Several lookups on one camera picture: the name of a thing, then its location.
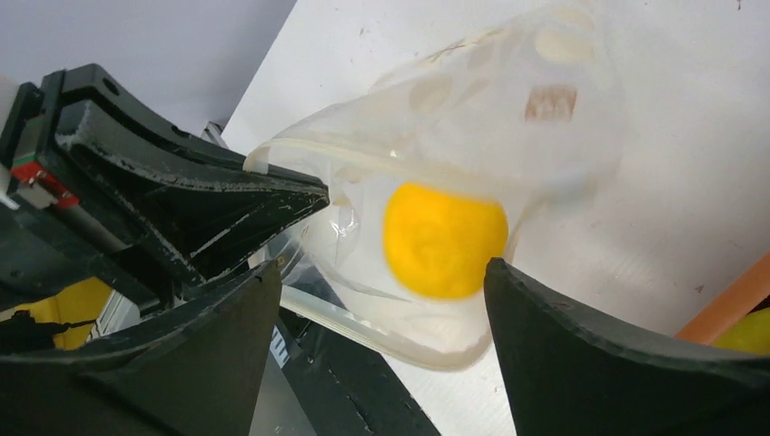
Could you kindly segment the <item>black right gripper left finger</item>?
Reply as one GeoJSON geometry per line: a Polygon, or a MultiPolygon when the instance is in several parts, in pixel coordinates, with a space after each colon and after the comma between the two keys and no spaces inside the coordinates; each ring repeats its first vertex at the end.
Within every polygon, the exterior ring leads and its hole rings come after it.
{"type": "Polygon", "coordinates": [[[4,435],[245,435],[281,298],[267,261],[72,350],[1,359],[4,435]]]}

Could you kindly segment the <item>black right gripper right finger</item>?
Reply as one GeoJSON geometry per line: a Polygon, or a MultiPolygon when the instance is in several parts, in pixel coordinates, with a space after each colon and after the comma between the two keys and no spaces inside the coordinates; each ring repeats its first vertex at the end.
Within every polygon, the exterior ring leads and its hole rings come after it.
{"type": "Polygon", "coordinates": [[[520,435],[766,435],[769,360],[651,332],[500,258],[484,300],[520,435]]]}

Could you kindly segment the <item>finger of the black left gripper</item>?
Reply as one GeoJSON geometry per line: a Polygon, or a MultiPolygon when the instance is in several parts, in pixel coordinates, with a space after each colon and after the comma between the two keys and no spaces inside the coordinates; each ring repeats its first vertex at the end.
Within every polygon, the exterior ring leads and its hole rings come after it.
{"type": "Polygon", "coordinates": [[[98,64],[47,75],[39,162],[111,236],[108,257],[158,298],[233,277],[288,227],[325,208],[315,176],[189,134],[98,64]]]}

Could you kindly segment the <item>yellow lemon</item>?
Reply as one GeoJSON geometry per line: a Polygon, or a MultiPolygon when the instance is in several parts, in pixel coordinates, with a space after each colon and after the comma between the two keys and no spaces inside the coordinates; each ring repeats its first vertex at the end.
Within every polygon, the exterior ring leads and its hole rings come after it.
{"type": "Polygon", "coordinates": [[[490,259],[503,254],[508,217],[496,202],[405,183],[387,202],[382,250],[394,278],[434,300],[481,292],[490,259]]]}

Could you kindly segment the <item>clear zip top bag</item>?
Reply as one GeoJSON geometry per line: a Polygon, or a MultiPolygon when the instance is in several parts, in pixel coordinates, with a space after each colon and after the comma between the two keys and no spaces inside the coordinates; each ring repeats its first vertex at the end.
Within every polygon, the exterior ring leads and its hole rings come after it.
{"type": "Polygon", "coordinates": [[[281,306],[395,359],[451,372],[492,343],[481,292],[407,290],[382,250],[388,200],[405,183],[499,203],[511,261],[524,224],[606,184],[629,135],[607,54],[602,1],[549,1],[384,74],[259,144],[249,171],[318,177],[330,202],[268,247],[281,306]]]}

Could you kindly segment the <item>orange plastic bin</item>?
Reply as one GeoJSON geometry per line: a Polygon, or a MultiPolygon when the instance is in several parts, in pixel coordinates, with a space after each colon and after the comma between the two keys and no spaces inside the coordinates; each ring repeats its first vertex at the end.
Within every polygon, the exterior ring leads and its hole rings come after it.
{"type": "Polygon", "coordinates": [[[769,253],[766,253],[707,304],[675,337],[711,345],[768,297],[769,253]]]}

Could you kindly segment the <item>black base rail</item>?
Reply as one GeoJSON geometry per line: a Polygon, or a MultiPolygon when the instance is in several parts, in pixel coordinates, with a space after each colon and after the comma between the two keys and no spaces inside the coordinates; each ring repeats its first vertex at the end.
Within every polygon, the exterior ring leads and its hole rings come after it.
{"type": "Polygon", "coordinates": [[[318,435],[438,435],[380,353],[279,309],[281,371],[318,435]]]}

